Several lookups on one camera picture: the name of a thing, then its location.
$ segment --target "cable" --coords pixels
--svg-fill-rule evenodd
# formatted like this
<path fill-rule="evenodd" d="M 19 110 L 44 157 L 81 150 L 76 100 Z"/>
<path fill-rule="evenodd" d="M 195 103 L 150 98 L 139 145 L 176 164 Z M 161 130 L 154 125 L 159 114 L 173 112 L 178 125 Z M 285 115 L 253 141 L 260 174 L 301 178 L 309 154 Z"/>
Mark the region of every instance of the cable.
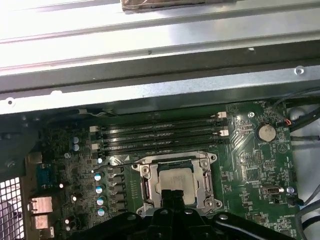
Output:
<path fill-rule="evenodd" d="M 291 136 L 290 139 L 294 142 L 320 141 L 320 136 Z"/>
<path fill-rule="evenodd" d="M 320 222 L 320 216 L 310 217 L 302 223 L 303 230 L 306 230 L 310 225 Z"/>
<path fill-rule="evenodd" d="M 317 195 L 320 193 L 320 184 L 316 187 L 311 196 L 304 202 L 304 205 L 308 205 Z"/>
<path fill-rule="evenodd" d="M 277 111 L 277 106 L 281 103 L 283 103 L 284 101 L 288 100 L 288 99 L 291 99 L 293 97 L 297 97 L 297 96 L 300 96 L 300 95 L 303 95 L 303 94 L 307 94 L 307 93 L 311 93 L 311 92 L 315 92 L 315 91 L 320 91 L 320 86 L 318 87 L 313 87 L 313 88 L 307 88 L 307 89 L 304 89 L 302 91 L 297 91 L 297 92 L 294 92 L 292 94 L 289 94 L 281 99 L 279 99 L 278 101 L 276 101 L 273 105 L 272 105 L 272 109 L 273 111 L 278 115 L 278 117 L 280 117 L 281 119 L 283 119 L 286 124 L 288 126 L 292 126 L 294 125 L 289 119 L 287 119 L 285 116 L 283 116 L 280 112 Z"/>
<path fill-rule="evenodd" d="M 306 207 L 302 208 L 296 215 L 295 215 L 295 225 L 296 225 L 296 231 L 298 232 L 298 234 L 301 236 L 301 238 L 303 240 L 308 240 L 305 233 L 304 233 L 304 229 L 303 229 L 303 225 L 302 225 L 302 219 L 301 217 L 313 212 L 314 210 L 317 210 L 320 208 L 320 200 L 317 200 L 309 205 L 307 205 Z"/>
<path fill-rule="evenodd" d="M 100 166 L 96 169 L 91 170 L 91 173 L 96 173 L 101 171 L 102 169 L 106 169 L 106 168 L 111 168 L 111 169 L 118 169 L 118 168 L 122 168 L 122 167 L 127 167 L 127 166 L 133 166 L 133 165 L 137 165 L 139 164 L 139 162 L 130 162 L 130 163 L 124 163 L 124 164 L 119 164 L 119 165 L 103 165 Z"/>
<path fill-rule="evenodd" d="M 285 100 L 288 100 L 288 99 L 291 99 L 293 97 L 297 97 L 297 96 L 300 96 L 300 95 L 303 95 L 303 94 L 307 94 L 307 93 L 311 93 L 311 92 L 315 92 L 315 91 L 320 91 L 320 86 L 318 87 L 313 87 L 313 88 L 307 88 L 307 89 L 304 89 L 302 91 L 297 91 L 297 92 L 294 92 L 294 93 L 291 93 L 289 94 L 288 96 L 285 96 L 281 99 L 279 99 L 278 101 L 276 101 L 272 108 L 276 108 L 280 103 L 283 103 Z"/>
<path fill-rule="evenodd" d="M 301 129 L 311 123 L 313 123 L 314 121 L 316 121 L 317 119 L 320 118 L 320 107 L 316 108 L 315 110 L 307 113 L 306 115 L 303 115 L 301 117 L 299 117 L 292 126 L 290 126 L 290 131 L 294 132 L 298 129 Z"/>

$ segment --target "silver metal sheet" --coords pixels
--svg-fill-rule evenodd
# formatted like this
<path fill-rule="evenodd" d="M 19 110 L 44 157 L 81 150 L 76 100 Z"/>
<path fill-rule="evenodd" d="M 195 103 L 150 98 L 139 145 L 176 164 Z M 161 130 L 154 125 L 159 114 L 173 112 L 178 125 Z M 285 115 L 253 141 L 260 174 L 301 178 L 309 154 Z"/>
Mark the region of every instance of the silver metal sheet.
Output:
<path fill-rule="evenodd" d="M 161 102 L 161 97 L 167 98 L 170 96 L 175 96 L 175 102 L 167 104 L 167 109 L 171 107 L 189 107 L 192 104 L 194 106 L 197 104 L 212 104 L 211 98 L 217 96 L 218 99 L 216 101 L 237 102 L 239 100 L 248 100 L 248 98 L 258 99 L 266 98 L 267 96 L 271 97 L 274 94 L 279 94 L 282 90 L 282 94 L 292 91 L 290 87 L 275 89 L 274 85 L 278 84 L 289 84 L 289 86 L 295 86 L 295 88 L 297 87 L 295 85 L 297 83 L 301 83 L 301 88 L 312 87 L 311 83 L 313 83 L 313 85 L 319 85 L 320 83 L 316 81 L 320 78 L 319 72 L 320 66 L 308 66 L 304 68 L 304 72 L 301 75 L 296 75 L 294 68 L 288 68 L 78 92 L 62 93 L 59 90 L 55 90 L 49 95 L 16 99 L 8 97 L 6 100 L 0 100 L 0 114 L 23 113 L 104 103 L 121 104 L 123 101 L 129 101 L 129 103 L 126 103 L 126 107 L 129 107 L 133 100 L 140 101 L 139 104 L 135 103 L 135 106 L 133 106 L 139 108 L 138 110 L 140 112 L 154 111 L 155 109 L 143 109 L 143 107 L 146 106 L 149 101 L 152 102 L 159 98 Z M 252 93 L 250 93 L 250 95 L 248 95 L 247 92 L 244 94 L 243 91 L 246 89 Z M 179 100 L 182 96 L 185 96 L 187 99 L 183 101 Z"/>
<path fill-rule="evenodd" d="M 245 0 L 138 14 L 120 4 L 5 12 L 0 75 L 320 39 L 319 6 Z"/>

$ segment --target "black ram slot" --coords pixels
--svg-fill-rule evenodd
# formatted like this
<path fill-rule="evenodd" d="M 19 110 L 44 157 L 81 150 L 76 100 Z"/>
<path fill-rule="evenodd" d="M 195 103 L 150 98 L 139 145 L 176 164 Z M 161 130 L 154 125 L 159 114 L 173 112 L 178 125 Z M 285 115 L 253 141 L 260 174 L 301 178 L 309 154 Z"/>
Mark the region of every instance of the black ram slot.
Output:
<path fill-rule="evenodd" d="M 219 130 L 223 129 L 223 127 L 226 127 L 228 125 L 227 120 L 212 120 L 212 119 L 206 119 L 203 121 L 192 121 L 192 122 L 176 122 L 175 124 L 172 124 L 170 122 L 163 122 L 163 123 L 152 123 L 148 125 L 142 125 L 142 126 L 128 126 L 124 127 L 121 125 L 117 125 L 114 128 L 108 128 L 105 132 L 103 132 L 103 135 L 113 135 L 115 138 L 120 137 L 121 135 L 135 135 L 138 133 L 140 134 L 147 134 L 147 133 L 154 133 L 154 132 L 163 132 L 163 131 L 170 131 L 171 129 L 174 130 L 183 130 L 188 128 L 204 128 L 204 127 L 211 127 L 211 128 L 217 128 Z"/>
<path fill-rule="evenodd" d="M 206 139 L 206 140 L 198 140 L 198 141 L 190 141 L 190 142 L 175 142 L 163 145 L 153 145 L 153 146 L 144 146 L 144 147 L 130 147 L 130 148 L 123 148 L 123 149 L 115 149 L 115 150 L 108 150 L 104 149 L 102 151 L 105 152 L 106 156 L 111 155 L 122 155 L 122 154 L 134 154 L 140 152 L 157 152 L 157 151 L 164 151 L 164 150 L 175 150 L 177 148 L 187 148 L 187 147 L 198 147 L 198 146 L 206 146 L 206 145 L 224 145 L 229 144 L 228 138 L 218 138 L 218 139 Z"/>
<path fill-rule="evenodd" d="M 199 122 L 199 121 L 209 121 L 209 120 L 216 120 L 216 121 L 220 121 L 220 122 L 224 122 L 226 120 L 226 118 L 218 118 L 215 116 L 213 116 L 215 114 L 206 114 L 203 116 L 195 116 L 195 117 L 180 117 L 180 118 L 175 118 L 175 119 L 151 119 L 150 121 L 144 121 L 144 122 L 139 122 L 136 124 L 132 124 L 132 123 L 127 123 L 127 124 L 114 124 L 114 125 L 108 125 L 106 127 L 104 127 L 105 129 L 118 129 L 118 128 L 135 128 L 135 127 L 146 127 L 149 125 L 154 125 L 154 124 L 177 124 L 177 123 L 192 123 L 192 122 Z"/>
<path fill-rule="evenodd" d="M 107 141 L 107 146 L 117 146 L 117 145 L 123 145 L 123 144 L 136 144 L 136 143 L 146 143 L 146 142 L 157 142 L 157 141 L 172 141 L 183 139 L 183 138 L 189 138 L 189 137 L 206 137 L 206 136 L 215 136 L 219 137 L 220 132 L 219 131 L 212 131 L 207 129 L 199 129 L 197 132 L 183 132 L 181 134 L 176 134 L 175 132 L 167 132 L 167 135 L 164 135 L 166 133 L 162 133 L 163 135 L 156 135 L 156 134 L 149 134 L 149 135 L 137 135 L 135 138 L 125 138 L 125 139 L 119 139 L 119 140 L 113 140 L 112 138 L 104 139 Z"/>

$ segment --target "electrolytic capacitor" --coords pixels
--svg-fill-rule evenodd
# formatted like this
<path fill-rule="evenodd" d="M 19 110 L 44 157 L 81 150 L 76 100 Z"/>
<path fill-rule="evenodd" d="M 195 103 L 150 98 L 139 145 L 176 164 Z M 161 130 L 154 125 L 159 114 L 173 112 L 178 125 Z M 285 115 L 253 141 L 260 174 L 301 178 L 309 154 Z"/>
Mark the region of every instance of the electrolytic capacitor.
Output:
<path fill-rule="evenodd" d="M 67 230 L 68 232 L 71 231 L 75 226 L 76 226 L 76 222 L 75 221 L 71 221 L 68 226 L 65 227 L 65 230 Z"/>
<path fill-rule="evenodd" d="M 64 223 L 65 224 L 70 224 L 73 220 L 75 220 L 75 216 L 69 216 L 68 218 L 66 218 L 65 220 L 64 220 Z"/>
<path fill-rule="evenodd" d="M 99 185 L 95 188 L 95 192 L 97 194 L 102 194 L 102 192 L 106 189 L 106 186 L 104 184 Z"/>
<path fill-rule="evenodd" d="M 106 213 L 107 213 L 107 208 L 105 206 L 101 207 L 99 210 L 98 210 L 98 215 L 100 217 L 103 217 Z"/>
<path fill-rule="evenodd" d="M 94 180 L 100 181 L 104 177 L 104 175 L 105 174 L 103 172 L 98 172 L 94 175 Z"/>
<path fill-rule="evenodd" d="M 107 202 L 107 199 L 105 196 L 100 196 L 97 200 L 96 200 L 96 204 L 98 204 L 99 206 L 102 206 L 103 204 L 105 204 Z"/>
<path fill-rule="evenodd" d="M 73 151 L 77 152 L 80 149 L 80 146 L 78 144 L 75 144 L 72 146 Z"/>
<path fill-rule="evenodd" d="M 79 143 L 79 138 L 78 138 L 77 136 L 74 136 L 74 137 L 72 138 L 72 143 L 73 143 L 73 144 L 78 144 L 78 143 Z"/>

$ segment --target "capacitor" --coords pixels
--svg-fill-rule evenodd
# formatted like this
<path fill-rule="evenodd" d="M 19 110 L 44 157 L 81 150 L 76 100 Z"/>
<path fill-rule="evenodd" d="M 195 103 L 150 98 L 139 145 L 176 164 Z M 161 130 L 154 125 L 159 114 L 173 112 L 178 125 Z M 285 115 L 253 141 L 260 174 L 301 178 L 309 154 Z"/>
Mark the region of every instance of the capacitor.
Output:
<path fill-rule="evenodd" d="M 80 149 L 80 146 L 78 144 L 75 144 L 72 146 L 73 151 L 77 152 Z"/>
<path fill-rule="evenodd" d="M 103 207 L 101 207 L 99 210 L 98 210 L 98 215 L 100 216 L 100 217 L 103 217 L 105 214 L 106 214 L 106 212 L 107 212 L 107 208 L 105 207 L 105 206 L 103 206 Z"/>
<path fill-rule="evenodd" d="M 75 220 L 75 216 L 69 216 L 68 218 L 66 218 L 65 220 L 64 220 L 64 223 L 65 224 L 70 224 L 73 220 Z"/>
<path fill-rule="evenodd" d="M 100 196 L 97 200 L 96 200 L 96 204 L 98 204 L 99 206 L 102 206 L 103 204 L 105 204 L 107 202 L 107 199 L 105 196 Z"/>
<path fill-rule="evenodd" d="M 104 177 L 104 173 L 103 172 L 98 172 L 98 173 L 96 173 L 94 175 L 94 180 L 100 181 L 103 177 Z"/>
<path fill-rule="evenodd" d="M 97 194 L 102 194 L 102 192 L 106 189 L 106 186 L 104 184 L 99 185 L 95 188 L 95 192 Z"/>
<path fill-rule="evenodd" d="M 77 136 L 74 136 L 74 137 L 72 138 L 72 143 L 73 143 L 73 144 L 79 143 L 79 138 L 78 138 Z"/>
<path fill-rule="evenodd" d="M 255 130 L 256 137 L 262 142 L 272 142 L 276 136 L 276 129 L 269 123 L 262 123 Z"/>
<path fill-rule="evenodd" d="M 288 194 L 294 194 L 294 193 L 295 193 L 295 189 L 294 189 L 292 186 L 288 186 L 288 187 L 286 188 L 286 192 L 287 192 Z"/>
<path fill-rule="evenodd" d="M 65 227 L 65 230 L 67 230 L 68 232 L 71 231 L 75 226 L 76 226 L 76 222 L 75 221 L 71 221 L 68 226 Z"/>

